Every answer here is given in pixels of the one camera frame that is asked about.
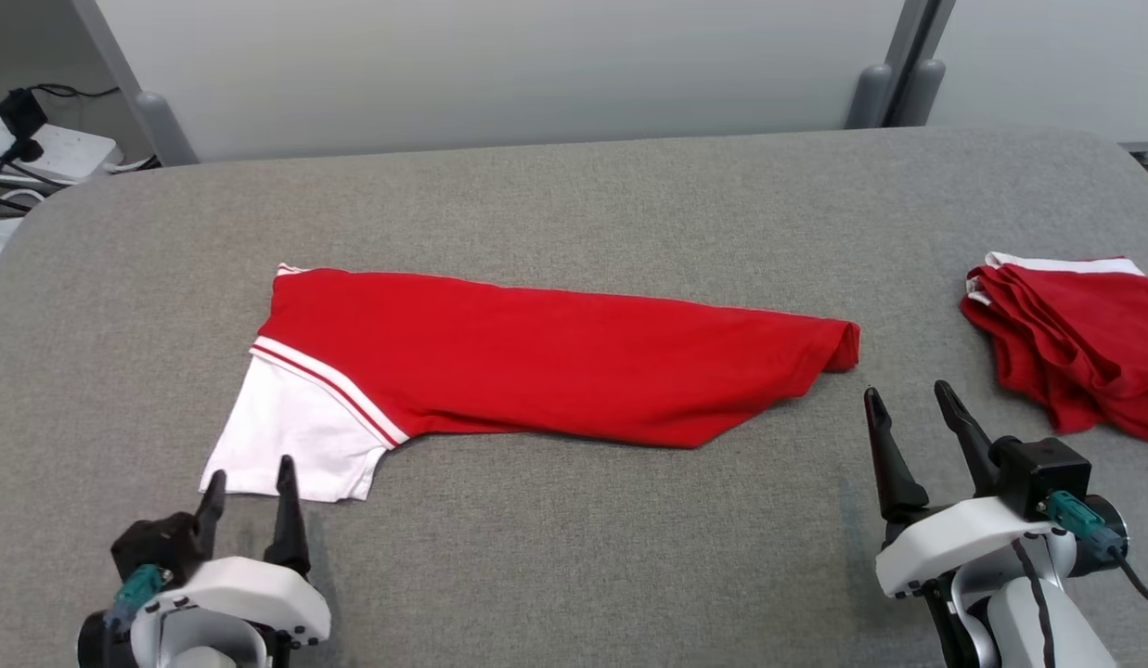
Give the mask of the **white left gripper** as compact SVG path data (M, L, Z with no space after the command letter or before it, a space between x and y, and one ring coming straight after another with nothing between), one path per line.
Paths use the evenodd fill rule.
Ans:
M195 513L196 547L214 558L217 525L226 507L226 471L215 469ZM307 643L328 640L328 601L307 581L309 541L301 507L297 472L284 455L276 481L277 518L271 545L258 559L214 559L184 587L154 597L153 648L263 648L256 626Z

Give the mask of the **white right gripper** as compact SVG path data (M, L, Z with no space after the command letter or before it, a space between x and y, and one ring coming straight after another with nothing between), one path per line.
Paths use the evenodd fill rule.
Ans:
M1023 568L1011 564L1014 539L1027 533L1035 541L1025 547L1041 578L1053 587L1060 583L1050 543L1052 523L1027 521L992 497L996 495L998 466L990 460L992 441L976 421L952 386L934 381L944 424L954 432L974 481L974 497L917 521L906 528L875 558L875 575L884 595L909 595L913 583L924 584L952 570L965 570L964 593L994 595L1011 578L1021 578ZM863 393L864 414L870 437L871 460L881 515L887 523L912 523L926 512L929 495L912 475L903 453L892 434L892 419L878 390Z

